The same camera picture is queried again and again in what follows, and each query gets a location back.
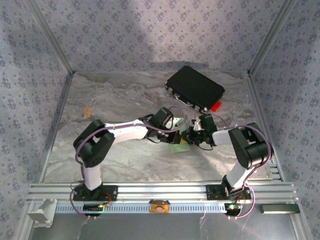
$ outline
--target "black electronic device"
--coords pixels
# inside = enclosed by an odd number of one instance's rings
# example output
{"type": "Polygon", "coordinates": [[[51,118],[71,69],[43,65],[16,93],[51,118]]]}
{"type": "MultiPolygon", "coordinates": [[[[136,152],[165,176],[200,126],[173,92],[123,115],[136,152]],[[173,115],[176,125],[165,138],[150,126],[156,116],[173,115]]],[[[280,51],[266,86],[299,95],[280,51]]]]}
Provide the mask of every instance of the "black electronic device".
{"type": "Polygon", "coordinates": [[[165,89],[200,113],[211,109],[225,92],[221,85],[187,65],[166,81],[165,89]]]}

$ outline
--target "gray marble tabletop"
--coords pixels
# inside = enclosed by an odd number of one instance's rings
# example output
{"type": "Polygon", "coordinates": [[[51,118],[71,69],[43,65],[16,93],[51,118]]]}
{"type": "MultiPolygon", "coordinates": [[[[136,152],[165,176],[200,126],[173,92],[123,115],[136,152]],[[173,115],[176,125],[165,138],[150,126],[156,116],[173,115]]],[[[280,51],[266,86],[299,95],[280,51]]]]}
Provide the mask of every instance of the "gray marble tabletop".
{"type": "MultiPolygon", "coordinates": [[[[222,106],[216,114],[225,119],[228,126],[254,122],[244,72],[200,72],[225,88],[220,100],[222,106]]],[[[130,122],[147,114],[155,114],[161,107],[170,106],[180,107],[186,115],[187,123],[199,116],[198,112],[174,99],[165,90],[166,80],[174,73],[75,74],[44,181],[70,183],[81,180],[73,141],[94,119],[101,119],[105,123],[130,122]],[[84,117],[86,107],[91,111],[89,118],[84,117]]],[[[176,117],[182,117],[179,111],[172,111],[176,117]]],[[[214,117],[214,120],[218,129],[224,127],[219,118],[214,117]]],[[[171,153],[166,143],[155,144],[146,139],[130,140],[112,146],[101,164],[101,174],[104,182],[221,180],[236,161],[230,145],[217,146],[212,151],[191,146],[191,151],[171,153]]],[[[256,179],[270,177],[269,166],[262,167],[254,175],[256,179]]]]}

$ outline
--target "green object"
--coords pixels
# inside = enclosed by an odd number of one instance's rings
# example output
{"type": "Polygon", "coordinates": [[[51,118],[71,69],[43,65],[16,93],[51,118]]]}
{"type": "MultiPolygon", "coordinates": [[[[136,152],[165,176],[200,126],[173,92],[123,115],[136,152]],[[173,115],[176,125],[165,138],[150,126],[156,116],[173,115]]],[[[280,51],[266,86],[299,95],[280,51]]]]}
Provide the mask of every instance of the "green object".
{"type": "MultiPolygon", "coordinates": [[[[182,123],[182,118],[176,123],[176,125],[179,126],[181,123],[182,123]]],[[[182,128],[179,130],[179,132],[182,133],[185,130],[186,130],[186,125],[183,125],[182,128]]],[[[170,149],[172,154],[191,150],[190,145],[187,142],[184,142],[183,140],[181,140],[180,144],[170,144],[170,149]]]]}

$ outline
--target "wall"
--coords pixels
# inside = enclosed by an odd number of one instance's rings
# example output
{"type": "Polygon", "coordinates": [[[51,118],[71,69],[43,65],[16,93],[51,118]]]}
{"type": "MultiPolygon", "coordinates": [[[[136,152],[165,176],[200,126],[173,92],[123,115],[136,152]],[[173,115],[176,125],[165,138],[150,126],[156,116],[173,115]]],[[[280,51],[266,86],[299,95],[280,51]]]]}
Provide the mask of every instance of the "wall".
{"type": "Polygon", "coordinates": [[[293,8],[255,75],[255,85],[288,181],[311,233],[320,239],[320,2],[293,8]]]}
{"type": "Polygon", "coordinates": [[[66,72],[23,1],[0,2],[0,239],[12,239],[66,72]]]}
{"type": "Polygon", "coordinates": [[[75,71],[249,68],[283,0],[39,0],[75,71]]]}

